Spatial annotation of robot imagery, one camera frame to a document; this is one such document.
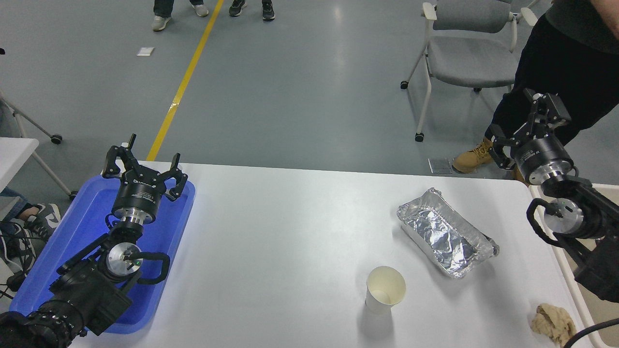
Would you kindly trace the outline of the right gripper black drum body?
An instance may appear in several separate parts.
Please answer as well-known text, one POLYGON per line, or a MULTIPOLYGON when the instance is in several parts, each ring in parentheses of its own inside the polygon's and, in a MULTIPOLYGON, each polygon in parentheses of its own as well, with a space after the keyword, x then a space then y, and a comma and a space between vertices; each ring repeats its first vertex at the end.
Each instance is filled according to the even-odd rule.
POLYGON ((572 171, 572 159, 554 134, 515 136, 513 159, 523 177, 556 177, 572 171))

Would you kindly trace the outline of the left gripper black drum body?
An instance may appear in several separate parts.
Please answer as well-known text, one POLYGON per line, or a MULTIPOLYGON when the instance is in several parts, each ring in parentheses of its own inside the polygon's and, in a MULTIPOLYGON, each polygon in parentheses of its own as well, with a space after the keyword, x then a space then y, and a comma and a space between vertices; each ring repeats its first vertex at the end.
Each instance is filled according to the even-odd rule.
POLYGON ((155 217, 161 205, 161 199, 166 192, 162 182, 144 183, 135 178, 118 178, 121 185, 112 207, 112 213, 121 217, 124 211, 137 209, 146 216, 155 217))

